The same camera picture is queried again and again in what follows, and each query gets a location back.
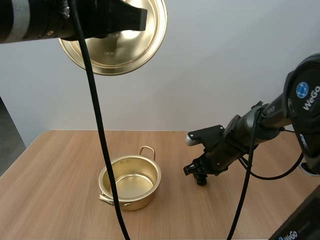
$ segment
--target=pot rim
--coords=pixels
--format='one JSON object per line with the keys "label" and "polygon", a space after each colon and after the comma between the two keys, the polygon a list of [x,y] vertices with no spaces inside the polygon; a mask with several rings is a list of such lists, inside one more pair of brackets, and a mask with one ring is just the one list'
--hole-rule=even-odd
{"label": "pot rim", "polygon": [[[151,163],[153,165],[153,167],[155,168],[155,170],[156,170],[157,178],[156,178],[156,182],[155,182],[154,186],[148,192],[146,192],[143,195],[140,195],[140,196],[137,196],[137,197],[132,197],[132,198],[118,197],[119,202],[122,202],[122,203],[132,203],[132,202],[136,202],[136,201],[139,201],[141,199],[144,199],[144,198],[148,197],[149,195],[151,195],[158,188],[158,186],[159,186],[159,184],[161,182],[161,178],[162,178],[162,174],[161,174],[161,170],[160,170],[159,165],[154,160],[151,160],[150,158],[142,156],[142,155],[121,156],[121,157],[118,157],[115,160],[111,161],[111,165],[113,165],[116,162],[119,162],[121,160],[129,159],[129,158],[130,159],[143,159],[143,160]],[[104,168],[102,169],[102,171],[100,172],[100,175],[99,175],[99,187],[100,187],[100,190],[102,191],[102,193],[106,197],[108,197],[108,198],[113,200],[114,199],[113,195],[109,191],[107,191],[105,186],[103,185],[103,179],[104,179],[104,175],[105,175],[106,171],[107,171],[107,167],[104,166]]]}

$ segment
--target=wooden table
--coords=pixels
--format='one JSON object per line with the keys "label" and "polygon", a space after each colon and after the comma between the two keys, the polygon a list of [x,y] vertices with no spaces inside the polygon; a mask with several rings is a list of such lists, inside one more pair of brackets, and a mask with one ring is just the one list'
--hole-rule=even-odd
{"label": "wooden table", "polygon": [[[198,186],[183,167],[203,152],[185,132],[107,131],[111,159],[155,148],[162,182],[145,208],[123,211],[132,239],[225,239],[239,202],[245,170],[237,161]],[[293,133],[259,146],[252,171],[285,172],[301,149]],[[96,131],[40,135],[0,178],[0,239],[122,239],[112,206],[98,200],[104,166]],[[296,169],[284,179],[251,177],[235,239],[267,239],[320,184]]]}

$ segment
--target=blue logo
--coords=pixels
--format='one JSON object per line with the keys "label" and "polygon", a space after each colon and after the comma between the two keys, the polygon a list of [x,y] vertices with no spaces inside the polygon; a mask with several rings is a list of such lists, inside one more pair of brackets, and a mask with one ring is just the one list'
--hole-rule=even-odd
{"label": "blue logo", "polygon": [[308,95],[309,86],[306,82],[300,82],[298,86],[296,86],[296,95],[298,98],[303,99]]}

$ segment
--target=white wall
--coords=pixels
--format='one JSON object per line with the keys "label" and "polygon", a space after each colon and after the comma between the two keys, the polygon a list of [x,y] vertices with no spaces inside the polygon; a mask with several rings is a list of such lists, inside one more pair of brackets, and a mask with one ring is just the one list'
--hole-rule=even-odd
{"label": "white wall", "polygon": [[[320,52],[319,0],[166,0],[168,28],[142,68],[96,76],[104,127],[227,125],[283,90]],[[28,146],[51,129],[96,129],[85,72],[57,39],[0,45],[0,96]]]}

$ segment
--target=wego logo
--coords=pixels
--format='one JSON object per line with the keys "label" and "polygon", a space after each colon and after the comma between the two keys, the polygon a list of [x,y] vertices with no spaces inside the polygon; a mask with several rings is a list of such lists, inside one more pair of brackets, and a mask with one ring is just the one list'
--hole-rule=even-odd
{"label": "wego logo", "polygon": [[296,237],[298,237],[298,233],[296,231],[291,231],[287,236],[279,237],[279,240],[294,240]]}
{"label": "wego logo", "polygon": [[316,86],[314,90],[312,90],[310,94],[310,98],[306,100],[306,103],[303,106],[303,109],[309,111],[312,104],[315,102],[316,98],[318,97],[318,93],[320,92],[320,86]]}

